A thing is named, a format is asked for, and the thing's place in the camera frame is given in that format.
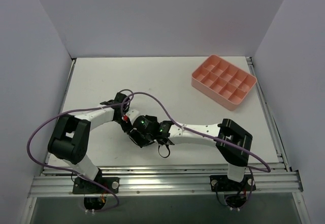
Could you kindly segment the black underwear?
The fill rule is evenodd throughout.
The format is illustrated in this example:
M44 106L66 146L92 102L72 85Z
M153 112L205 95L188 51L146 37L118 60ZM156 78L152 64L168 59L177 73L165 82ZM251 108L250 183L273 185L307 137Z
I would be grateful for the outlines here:
M129 138L133 143L135 143L140 148L149 146L154 143L153 140L146 138L143 134L141 134L138 130L132 129L129 134Z

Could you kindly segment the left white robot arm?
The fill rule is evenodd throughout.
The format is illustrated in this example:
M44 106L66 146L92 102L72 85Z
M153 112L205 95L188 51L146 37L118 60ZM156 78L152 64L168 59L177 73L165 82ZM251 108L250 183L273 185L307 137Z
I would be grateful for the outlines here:
M129 123L122 119L122 113L129 110L132 99L120 91L114 99L101 102L96 110L79 111L76 115L69 112L57 120L48 152L78 172L90 193L99 192L103 186L101 170L86 154L90 131L107 122L116 122L126 129Z

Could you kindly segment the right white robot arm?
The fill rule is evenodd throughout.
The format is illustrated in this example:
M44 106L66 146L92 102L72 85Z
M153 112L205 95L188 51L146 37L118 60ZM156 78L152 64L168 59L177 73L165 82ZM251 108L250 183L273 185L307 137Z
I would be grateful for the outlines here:
M210 125L180 124L170 120L158 122L154 116L140 115L131 120L129 137L139 147L157 143L159 147L195 144L215 147L228 163L225 183L236 190L244 183L253 136L231 119Z

